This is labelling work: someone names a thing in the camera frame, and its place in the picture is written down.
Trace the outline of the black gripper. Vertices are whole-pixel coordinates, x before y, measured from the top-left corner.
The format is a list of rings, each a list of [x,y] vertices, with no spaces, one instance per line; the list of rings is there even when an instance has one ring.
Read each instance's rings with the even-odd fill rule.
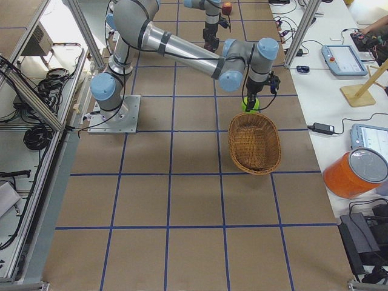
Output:
[[[256,82],[253,79],[247,80],[247,82],[246,82],[246,89],[247,89],[246,112],[256,111],[255,105],[256,105],[257,93],[262,91],[266,84],[267,84],[267,81]]]
[[[205,45],[219,45],[219,38],[216,37],[218,29],[214,27],[205,27],[202,31]]]

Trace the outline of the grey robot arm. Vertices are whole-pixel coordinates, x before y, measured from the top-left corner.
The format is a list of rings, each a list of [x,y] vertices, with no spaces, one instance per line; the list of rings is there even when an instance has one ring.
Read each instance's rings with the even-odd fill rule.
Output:
[[[227,28],[231,32],[230,14],[232,4],[211,0],[184,0],[184,6],[205,11],[205,27],[202,31],[204,48],[215,52],[219,47],[219,38],[216,36],[218,27]]]
[[[272,66],[279,44],[274,39],[262,38],[257,43],[227,39],[222,54],[217,55],[157,27],[153,18],[160,5],[159,1],[115,1],[112,13],[106,16],[119,39],[107,68],[90,84],[104,123],[121,122],[128,114],[121,91],[132,74],[132,50],[157,53],[197,69],[217,80],[227,92],[238,90],[247,72],[247,94],[243,97],[247,110],[254,110],[256,96],[265,86],[277,94],[280,80]]]

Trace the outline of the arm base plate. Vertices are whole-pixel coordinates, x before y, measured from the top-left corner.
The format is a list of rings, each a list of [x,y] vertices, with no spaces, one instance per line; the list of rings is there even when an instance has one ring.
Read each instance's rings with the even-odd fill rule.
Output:
[[[90,119],[89,134],[135,134],[138,125],[141,95],[125,95],[119,110],[105,112],[95,101],[94,111]]]

